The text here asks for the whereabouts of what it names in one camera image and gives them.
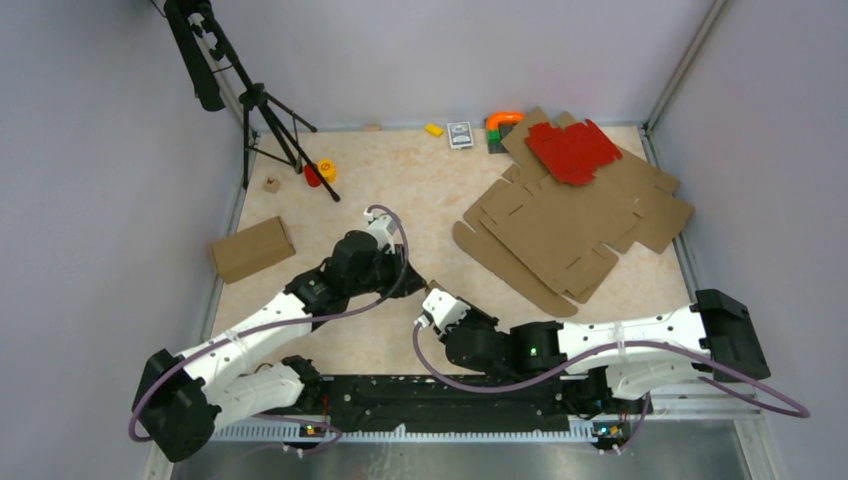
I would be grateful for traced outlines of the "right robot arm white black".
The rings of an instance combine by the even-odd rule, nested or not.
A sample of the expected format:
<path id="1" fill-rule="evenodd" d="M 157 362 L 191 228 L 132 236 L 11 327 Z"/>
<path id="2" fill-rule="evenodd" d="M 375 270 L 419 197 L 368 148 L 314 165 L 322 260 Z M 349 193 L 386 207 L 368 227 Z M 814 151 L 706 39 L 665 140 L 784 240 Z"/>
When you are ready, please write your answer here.
<path id="1" fill-rule="evenodd" d="M 771 375 L 748 307 L 716 289 L 699 290 L 694 303 L 655 316 L 594 324 L 530 322 L 508 331 L 446 292 L 434 291 L 427 302 L 451 364 L 519 381 L 553 369 L 599 373 L 586 385 L 586 397 L 600 412 L 704 373 L 719 383 Z"/>

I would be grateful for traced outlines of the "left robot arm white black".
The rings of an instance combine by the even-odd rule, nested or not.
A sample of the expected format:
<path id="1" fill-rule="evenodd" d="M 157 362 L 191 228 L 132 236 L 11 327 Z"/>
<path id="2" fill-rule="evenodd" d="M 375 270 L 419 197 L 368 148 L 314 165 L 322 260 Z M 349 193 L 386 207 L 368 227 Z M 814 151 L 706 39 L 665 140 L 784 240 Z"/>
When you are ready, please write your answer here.
<path id="1" fill-rule="evenodd" d="M 323 324 L 367 312 L 425 285 L 408 260 L 403 229 L 382 218 L 354 230 L 332 254 L 297 275 L 266 305 L 218 336 L 146 362 L 131 410 L 132 440 L 152 441 L 171 462 L 198 452 L 219 429 L 269 409 L 308 413 L 319 404 L 318 374 L 304 360 L 251 367 Z"/>

